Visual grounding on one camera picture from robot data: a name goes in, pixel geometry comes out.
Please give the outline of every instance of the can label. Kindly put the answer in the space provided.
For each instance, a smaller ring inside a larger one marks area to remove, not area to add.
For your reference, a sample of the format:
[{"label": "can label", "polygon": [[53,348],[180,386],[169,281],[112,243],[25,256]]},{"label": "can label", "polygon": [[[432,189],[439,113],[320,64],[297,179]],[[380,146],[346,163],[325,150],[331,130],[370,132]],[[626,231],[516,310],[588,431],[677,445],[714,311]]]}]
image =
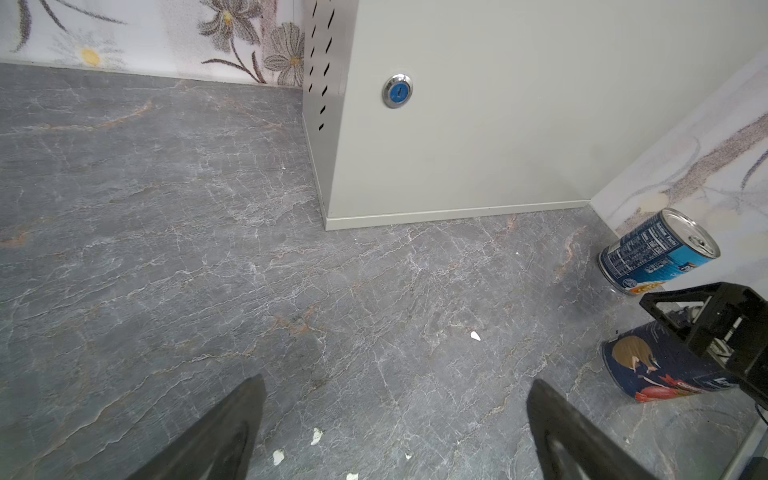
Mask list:
[{"label": "can label", "polygon": [[661,219],[661,212],[600,254],[603,272],[621,289],[636,295],[710,260],[670,231]]},{"label": "can label", "polygon": [[621,389],[643,403],[737,386],[736,377],[695,356],[659,322],[604,343],[603,360]]}]

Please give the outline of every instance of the dark blue can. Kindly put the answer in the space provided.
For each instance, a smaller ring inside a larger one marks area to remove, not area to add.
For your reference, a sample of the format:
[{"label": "dark blue can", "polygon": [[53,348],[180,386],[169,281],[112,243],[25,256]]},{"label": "dark blue can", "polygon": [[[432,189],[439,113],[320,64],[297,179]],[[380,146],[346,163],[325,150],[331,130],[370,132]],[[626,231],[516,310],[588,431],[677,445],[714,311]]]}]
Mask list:
[{"label": "dark blue can", "polygon": [[639,295],[719,256],[720,248],[704,228],[665,208],[606,247],[598,263],[619,290]]},{"label": "dark blue can", "polygon": [[715,358],[695,356],[659,322],[603,343],[603,360],[621,389],[643,403],[737,386]]}]

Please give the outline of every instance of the paint chip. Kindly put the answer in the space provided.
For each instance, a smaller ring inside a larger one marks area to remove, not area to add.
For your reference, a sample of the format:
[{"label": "paint chip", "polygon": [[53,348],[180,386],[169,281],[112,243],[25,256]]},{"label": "paint chip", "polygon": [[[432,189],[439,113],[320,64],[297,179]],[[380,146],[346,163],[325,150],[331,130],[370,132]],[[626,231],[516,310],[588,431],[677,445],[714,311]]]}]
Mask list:
[{"label": "paint chip", "polygon": [[310,445],[317,445],[320,443],[320,439],[323,437],[323,430],[318,429],[315,427],[315,429],[312,432],[312,443]]},{"label": "paint chip", "polygon": [[279,465],[284,458],[286,458],[286,453],[283,450],[275,450],[272,454],[272,463]]}]

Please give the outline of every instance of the floral wallpaper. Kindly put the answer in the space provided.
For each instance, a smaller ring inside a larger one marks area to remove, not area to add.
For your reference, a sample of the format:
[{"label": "floral wallpaper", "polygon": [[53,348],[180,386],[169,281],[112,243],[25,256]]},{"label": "floral wallpaper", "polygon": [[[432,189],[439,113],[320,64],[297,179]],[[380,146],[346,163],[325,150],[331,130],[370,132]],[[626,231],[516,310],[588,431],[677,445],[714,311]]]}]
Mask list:
[{"label": "floral wallpaper", "polygon": [[768,298],[768,50],[591,201],[623,235],[664,207],[701,223],[722,257],[667,290],[720,281]]},{"label": "floral wallpaper", "polygon": [[301,0],[0,0],[0,61],[300,88]]}]

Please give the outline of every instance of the gray marble floor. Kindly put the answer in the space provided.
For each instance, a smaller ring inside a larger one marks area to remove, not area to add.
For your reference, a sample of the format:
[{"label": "gray marble floor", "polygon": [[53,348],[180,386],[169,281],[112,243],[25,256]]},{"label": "gray marble floor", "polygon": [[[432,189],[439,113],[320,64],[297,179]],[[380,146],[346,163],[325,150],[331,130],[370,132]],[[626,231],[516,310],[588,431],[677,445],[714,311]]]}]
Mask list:
[{"label": "gray marble floor", "polygon": [[300,91],[0,65],[0,93],[2,478],[124,478],[259,372],[250,478],[539,478],[534,377],[660,478],[716,478],[756,418],[618,391],[598,344],[649,318],[588,208],[327,233]]}]

